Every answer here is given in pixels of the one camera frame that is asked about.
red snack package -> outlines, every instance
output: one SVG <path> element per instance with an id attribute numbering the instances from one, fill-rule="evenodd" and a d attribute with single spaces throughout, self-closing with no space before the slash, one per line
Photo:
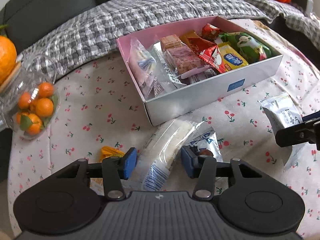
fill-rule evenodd
<path id="1" fill-rule="evenodd" d="M 188 41 L 190 48 L 200 59 L 215 67 L 220 73 L 226 72 L 217 44 L 212 42 L 208 44 L 208 41 L 201 38 L 188 38 Z"/>
<path id="2" fill-rule="evenodd" d="M 214 41 L 218 35 L 221 33 L 221 30 L 210 23 L 207 23 L 203 28 L 202 28 L 202 38 L 209 40 L 209 41 Z"/>

white cardboard box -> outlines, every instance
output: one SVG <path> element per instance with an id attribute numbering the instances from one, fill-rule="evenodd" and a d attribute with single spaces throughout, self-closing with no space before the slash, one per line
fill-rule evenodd
<path id="1" fill-rule="evenodd" d="M 208 78 L 192 85 L 188 85 L 171 93 L 167 93 L 150 100 L 145 100 L 128 66 L 131 38 L 137 38 L 145 48 L 149 48 L 153 43 L 159 40 L 159 38 L 171 34 L 180 36 L 183 33 L 191 30 L 195 30 L 197 33 L 200 33 L 202 27 L 207 23 L 210 23 L 227 33 L 248 33 L 260 42 L 267 45 L 275 56 L 214 76 L 212 78 Z M 117 44 L 132 81 L 138 90 L 141 100 L 144 103 L 149 120 L 153 126 L 159 125 L 182 114 L 205 106 L 218 100 L 219 98 L 226 97 L 242 90 L 243 88 L 275 75 L 283 57 L 283 55 L 281 55 L 277 50 L 272 48 L 253 33 L 250 33 L 231 21 L 216 16 L 183 20 L 151 27 L 120 37 L 117 39 Z"/>

tangerine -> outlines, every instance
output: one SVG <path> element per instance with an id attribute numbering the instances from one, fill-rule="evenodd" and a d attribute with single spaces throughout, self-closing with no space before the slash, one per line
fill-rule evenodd
<path id="1" fill-rule="evenodd" d="M 38 86 L 38 96 L 41 98 L 48 98 L 53 95 L 54 86 L 49 82 L 43 82 Z"/>
<path id="2" fill-rule="evenodd" d="M 41 132 L 42 121 L 36 114 L 29 114 L 28 116 L 32 121 L 32 125 L 28 128 L 27 132 L 30 135 L 36 135 Z"/>
<path id="3" fill-rule="evenodd" d="M 31 103 L 31 95 L 29 92 L 24 92 L 18 101 L 18 106 L 20 109 L 28 109 Z"/>
<path id="4" fill-rule="evenodd" d="M 20 124 L 20 122 L 21 122 L 21 115 L 26 115 L 26 116 L 28 116 L 29 113 L 28 113 L 28 112 L 17 113 L 17 115 L 16 115 L 16 121 L 17 121 L 18 124 Z"/>
<path id="5" fill-rule="evenodd" d="M 36 111 L 36 105 L 38 103 L 38 98 L 35 98 L 30 103 L 30 111 L 35 112 Z"/>
<path id="6" fill-rule="evenodd" d="M 17 51 L 12 41 L 0 36 L 0 85 L 7 79 L 16 65 Z"/>
<path id="7" fill-rule="evenodd" d="M 41 98 L 36 104 L 36 114 L 39 117 L 49 117 L 53 114 L 53 103 L 49 98 Z"/>

glass teapot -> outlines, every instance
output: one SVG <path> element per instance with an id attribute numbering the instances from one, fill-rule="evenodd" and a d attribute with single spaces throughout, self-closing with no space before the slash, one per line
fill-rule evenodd
<path id="1" fill-rule="evenodd" d="M 51 62 L 52 79 L 41 71 L 31 71 L 31 63 L 41 58 Z M 32 140 L 48 127 L 59 106 L 59 94 L 53 85 L 57 72 L 57 66 L 47 55 L 35 55 L 16 64 L 0 86 L 0 131 L 11 128 L 19 136 Z"/>

cherry print tablecloth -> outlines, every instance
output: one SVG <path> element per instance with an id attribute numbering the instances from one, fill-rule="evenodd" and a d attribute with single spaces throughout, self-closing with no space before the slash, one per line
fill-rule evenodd
<path id="1" fill-rule="evenodd" d="M 274 77 L 197 109 L 194 119 L 216 129 L 225 160 L 242 158 L 300 194 L 306 213 L 298 233 L 315 236 L 320 233 L 319 153 L 314 145 L 307 144 L 303 157 L 284 172 L 279 155 L 283 149 L 276 145 L 270 123 L 257 101 L 287 91 L 302 115 L 316 112 L 320 109 L 320 73 L 295 47 L 261 23 L 233 21 L 272 44 L 284 58 Z M 148 122 L 118 52 L 76 69 L 57 82 L 56 89 L 61 105 L 50 128 L 32 142 L 13 137 L 8 201 L 15 235 L 20 229 L 12 205 L 22 191 L 76 159 L 97 162 L 104 145 L 123 151 L 134 146 L 141 152 L 156 131 Z M 191 190 L 195 182 L 187 177 L 178 160 L 164 189 Z M 216 193 L 225 188 L 225 182 L 218 181 Z"/>

